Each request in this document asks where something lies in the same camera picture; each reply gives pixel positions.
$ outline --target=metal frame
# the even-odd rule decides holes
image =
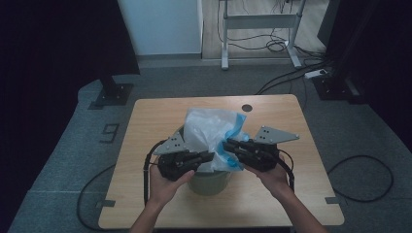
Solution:
[[[297,29],[302,19],[303,8],[306,0],[301,0],[299,9],[295,15],[259,15],[259,16],[229,16],[227,13],[227,0],[224,0],[223,12],[223,44],[222,44],[222,69],[228,67],[228,47],[227,47],[227,30],[230,29],[255,29],[255,28],[290,28],[292,30],[290,40],[285,42],[289,56],[291,57],[294,67],[301,67],[295,49],[293,47],[296,38]]]

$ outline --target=gray carpet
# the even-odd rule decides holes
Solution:
[[[231,66],[227,72],[219,66],[143,68],[141,76],[115,77],[117,83],[134,84],[126,106],[102,110],[88,109],[99,94],[100,82],[86,85],[79,91],[76,112],[27,192],[9,232],[92,232],[77,219],[79,193],[96,174],[116,163],[137,99],[253,95],[266,82],[292,70],[291,65],[238,65]],[[349,156],[369,154],[384,161],[394,172],[393,188],[377,202],[357,203],[338,195],[345,223],[328,229],[331,232],[411,232],[412,154],[395,133],[367,105],[321,101],[310,81],[304,83],[299,79],[292,81],[292,85],[284,83],[263,94],[289,92],[297,96],[304,108],[327,170]],[[107,143],[113,134],[103,133],[107,124],[119,125],[113,143]],[[110,169],[86,189],[80,212],[90,226],[97,227],[100,202],[105,198],[112,173]],[[364,158],[343,164],[329,177],[334,187],[356,198],[373,198],[390,182],[384,168]]]

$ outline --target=wooden table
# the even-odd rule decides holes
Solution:
[[[251,112],[242,111],[245,104],[253,107]],[[184,124],[188,108],[226,109],[244,114],[247,119],[243,131],[252,137],[262,125],[298,134],[299,140],[278,145],[293,158],[297,197],[321,224],[343,223],[340,206],[326,203],[326,198],[335,195],[297,99],[293,95],[264,95],[138,100],[106,196],[106,200],[116,204],[103,208],[100,227],[129,228],[142,212],[146,154],[155,143],[167,139]],[[245,170],[233,173],[226,189],[215,196],[195,194],[183,185],[163,209],[155,227],[262,226],[292,224],[260,180]]]

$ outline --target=black curtain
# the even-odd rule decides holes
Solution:
[[[117,0],[0,2],[0,231],[51,155],[79,89],[139,74]]]
[[[341,0],[326,49],[336,64],[370,6],[377,1],[344,73],[361,98],[392,128],[412,151],[412,5],[401,0]]]

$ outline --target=blue plastic bag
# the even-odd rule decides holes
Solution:
[[[236,156],[223,149],[227,138],[249,140],[249,135],[242,131],[246,116],[222,109],[188,109],[184,140],[191,151],[214,152],[211,162],[203,163],[198,172],[241,171],[243,167]]]

